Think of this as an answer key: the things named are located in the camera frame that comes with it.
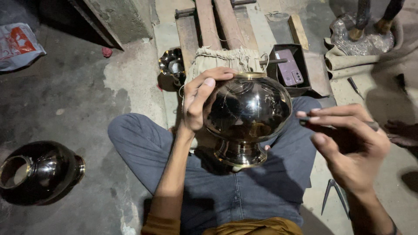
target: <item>brass pot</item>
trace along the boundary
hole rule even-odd
[[[260,142],[277,135],[292,113],[289,93],[265,73],[241,72],[217,82],[204,106],[204,124],[219,142],[223,163],[253,167],[267,159]]]
[[[47,204],[65,196],[84,176],[84,160],[64,145],[37,141],[0,166],[0,195],[20,205]]]

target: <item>red and white plastic bag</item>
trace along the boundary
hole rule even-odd
[[[0,71],[30,65],[38,56],[45,54],[28,24],[0,26]]]

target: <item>grey jeans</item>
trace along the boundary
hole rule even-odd
[[[321,107],[311,97],[293,99],[293,116],[270,145],[267,161],[236,174],[219,175],[202,168],[200,158],[187,160],[181,230],[201,234],[233,220],[282,217],[302,226],[299,214],[309,184],[316,149],[312,131],[300,126],[296,111]],[[109,138],[133,173],[154,193],[168,160],[173,135],[148,117],[128,113],[116,117]]]

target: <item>smartphone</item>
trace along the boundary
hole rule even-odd
[[[301,71],[296,64],[293,54],[290,49],[284,49],[276,51],[276,59],[288,59],[286,63],[277,64],[279,72],[282,75],[283,82],[286,86],[296,86],[297,84],[303,83],[303,77]]]

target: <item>scalloped metal bowl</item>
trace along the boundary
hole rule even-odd
[[[82,157],[60,143],[29,143],[0,166],[0,195],[13,204],[47,204],[80,182],[84,166]]]
[[[158,66],[161,73],[174,77],[177,86],[184,84],[186,74],[184,73],[183,55],[180,48],[165,51],[158,60]]]

